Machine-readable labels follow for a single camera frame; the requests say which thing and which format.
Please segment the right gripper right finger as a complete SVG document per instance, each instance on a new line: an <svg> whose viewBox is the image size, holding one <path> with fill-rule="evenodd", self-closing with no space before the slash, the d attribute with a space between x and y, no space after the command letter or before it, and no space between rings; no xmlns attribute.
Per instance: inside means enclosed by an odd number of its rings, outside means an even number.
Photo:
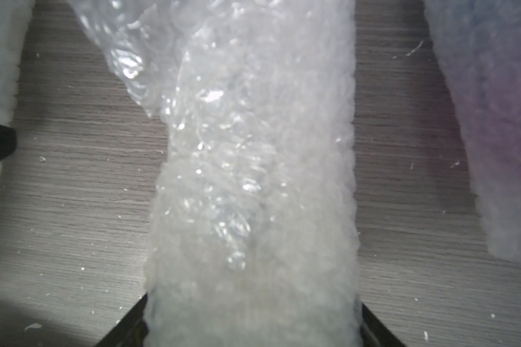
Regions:
<svg viewBox="0 0 521 347"><path fill-rule="evenodd" d="M364 347L406 347L372 311L362 304L361 337Z"/></svg>

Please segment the bubble wrap around vase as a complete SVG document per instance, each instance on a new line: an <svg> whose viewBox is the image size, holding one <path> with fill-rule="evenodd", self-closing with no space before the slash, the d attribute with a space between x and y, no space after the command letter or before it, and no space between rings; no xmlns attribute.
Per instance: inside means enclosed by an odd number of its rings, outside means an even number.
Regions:
<svg viewBox="0 0 521 347"><path fill-rule="evenodd" d="M353 1L72 1L168 132L146 346L360 346Z"/></svg>

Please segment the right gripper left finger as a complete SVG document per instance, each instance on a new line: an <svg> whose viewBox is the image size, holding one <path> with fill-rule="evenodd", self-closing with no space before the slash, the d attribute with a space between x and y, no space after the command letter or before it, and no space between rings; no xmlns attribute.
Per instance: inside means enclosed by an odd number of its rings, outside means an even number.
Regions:
<svg viewBox="0 0 521 347"><path fill-rule="evenodd" d="M148 295L145 294L95 347L144 347L148 335L143 319L147 300Z"/></svg>

